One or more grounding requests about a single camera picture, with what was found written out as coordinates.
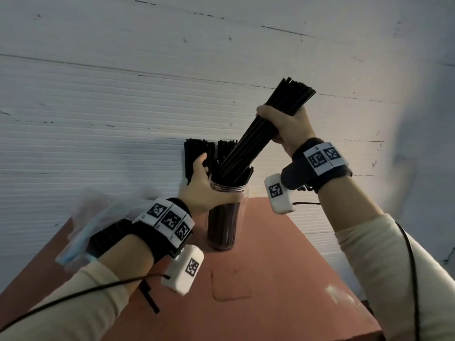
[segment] hand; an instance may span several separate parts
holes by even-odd
[[[294,116],[289,116],[268,105],[260,105],[256,111],[259,116],[272,122],[278,129],[279,134],[272,140],[281,144],[290,157],[308,139],[316,137],[303,106]]]
[[[206,158],[207,153],[204,153],[194,161],[191,182],[178,197],[190,209],[192,217],[219,205],[239,202],[243,198],[242,193],[222,193],[211,188],[207,177],[208,168],[202,166]]]

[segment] sleeve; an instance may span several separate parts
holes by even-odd
[[[118,281],[118,278],[98,261],[80,269],[37,306],[82,290]],[[95,341],[114,324],[115,319],[128,304],[128,292],[124,286],[88,293],[49,309],[13,325],[0,334],[0,341]]]
[[[387,340],[414,340],[414,300],[405,240],[384,214],[337,232]],[[455,282],[411,236],[416,262],[422,340],[455,340]]]

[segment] wrist-mounted device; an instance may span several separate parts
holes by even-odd
[[[94,234],[87,252],[98,258],[126,235],[136,235],[150,248],[155,263],[166,255],[173,258],[165,273],[170,279],[162,278],[161,283],[183,296],[190,290],[204,260],[204,253],[197,246],[185,245],[193,227],[194,221],[181,200],[158,198],[151,201],[150,207],[133,222],[122,219]],[[139,289],[158,313],[159,309],[148,293],[147,282],[142,281]]]
[[[318,138],[307,140],[295,151],[292,163],[281,174],[265,179],[273,211],[277,214],[294,211],[290,196],[292,190],[314,190],[317,194],[332,179],[352,176],[348,165],[348,161],[331,142]]]

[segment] qr code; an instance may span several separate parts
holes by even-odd
[[[197,263],[193,258],[190,259],[190,263],[188,263],[185,272],[189,275],[194,276],[196,274],[197,268],[199,267],[199,263]]]
[[[276,183],[274,185],[271,185],[268,190],[270,191],[270,196],[273,198],[273,197],[277,197],[277,196],[280,196],[280,195],[283,195],[283,190],[281,189],[281,185],[280,183]]]
[[[189,231],[190,231],[190,228],[188,227],[188,225],[185,222],[183,222],[180,224],[178,229],[175,231],[175,235],[177,236],[178,239],[183,241]]]
[[[159,218],[160,215],[168,209],[165,206],[160,205],[159,203],[156,203],[153,205],[153,207],[147,212],[147,214],[154,216],[155,218]]]
[[[308,157],[308,161],[314,168],[327,163],[327,159],[324,157],[321,151],[318,151],[315,154],[310,155]]]
[[[170,229],[175,229],[179,224],[181,217],[175,214],[173,211],[168,211],[166,215],[161,219],[161,223]]]
[[[335,149],[335,147],[329,147],[324,149],[324,152],[327,154],[327,157],[330,160],[335,160],[335,159],[340,159],[341,155],[338,153],[338,151]]]

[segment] transparent container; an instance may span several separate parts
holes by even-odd
[[[208,245],[218,251],[230,250],[238,240],[243,224],[248,187],[246,185],[228,187],[212,182],[212,180],[210,180],[210,186],[216,191],[243,193],[240,202],[217,206],[208,212]]]

